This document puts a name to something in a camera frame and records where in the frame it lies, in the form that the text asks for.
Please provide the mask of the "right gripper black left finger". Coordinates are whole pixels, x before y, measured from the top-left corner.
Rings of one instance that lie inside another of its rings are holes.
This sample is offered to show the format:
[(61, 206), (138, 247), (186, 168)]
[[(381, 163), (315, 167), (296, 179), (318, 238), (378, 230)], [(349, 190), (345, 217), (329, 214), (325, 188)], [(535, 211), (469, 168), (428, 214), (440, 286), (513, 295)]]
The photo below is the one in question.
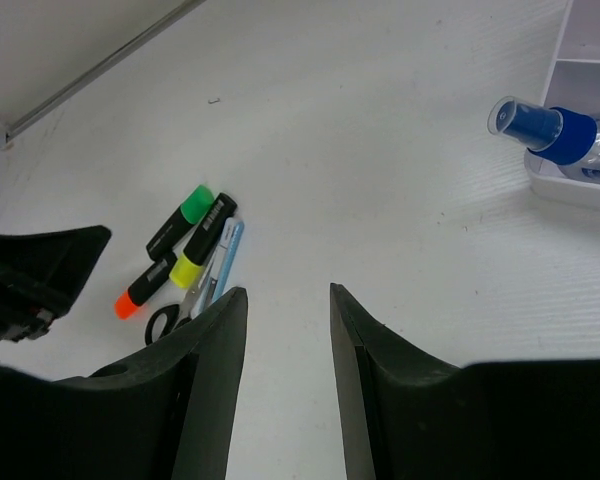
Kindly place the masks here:
[(0, 479), (222, 479), (244, 364), (248, 296), (88, 377), (0, 366)]

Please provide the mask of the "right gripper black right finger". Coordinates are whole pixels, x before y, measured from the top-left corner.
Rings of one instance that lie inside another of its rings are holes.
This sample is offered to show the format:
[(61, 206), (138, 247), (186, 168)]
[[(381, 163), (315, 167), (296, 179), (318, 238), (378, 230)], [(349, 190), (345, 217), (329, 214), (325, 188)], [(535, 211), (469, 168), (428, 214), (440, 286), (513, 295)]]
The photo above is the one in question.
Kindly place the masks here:
[(600, 479), (600, 359), (448, 364), (342, 285), (330, 331), (351, 479)]

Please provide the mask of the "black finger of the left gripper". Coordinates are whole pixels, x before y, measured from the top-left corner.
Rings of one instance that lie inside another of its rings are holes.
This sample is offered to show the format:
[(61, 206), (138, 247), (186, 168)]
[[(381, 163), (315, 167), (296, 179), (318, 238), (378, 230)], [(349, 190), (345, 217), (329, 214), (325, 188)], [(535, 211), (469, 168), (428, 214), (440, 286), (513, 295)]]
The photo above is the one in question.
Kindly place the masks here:
[(111, 236), (102, 225), (0, 235), (0, 342), (46, 335), (73, 307)]

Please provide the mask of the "orange highlighter marker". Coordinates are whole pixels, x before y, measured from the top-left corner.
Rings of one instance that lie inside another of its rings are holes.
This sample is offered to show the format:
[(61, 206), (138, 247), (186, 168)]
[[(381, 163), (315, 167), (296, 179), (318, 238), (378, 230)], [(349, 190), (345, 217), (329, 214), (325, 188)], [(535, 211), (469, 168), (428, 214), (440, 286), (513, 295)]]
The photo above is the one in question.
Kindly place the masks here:
[(169, 252), (136, 278), (114, 304), (117, 317), (126, 320), (133, 316), (169, 280), (176, 261), (176, 254)]

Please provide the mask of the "green highlighter marker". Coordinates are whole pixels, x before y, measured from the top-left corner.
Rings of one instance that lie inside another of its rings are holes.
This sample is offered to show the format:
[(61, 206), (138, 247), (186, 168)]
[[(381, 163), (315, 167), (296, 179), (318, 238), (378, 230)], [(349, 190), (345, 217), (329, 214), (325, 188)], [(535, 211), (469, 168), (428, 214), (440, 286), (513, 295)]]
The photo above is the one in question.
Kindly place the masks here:
[(207, 186), (198, 185), (149, 240), (149, 258), (157, 261), (171, 251), (204, 218), (214, 199)]

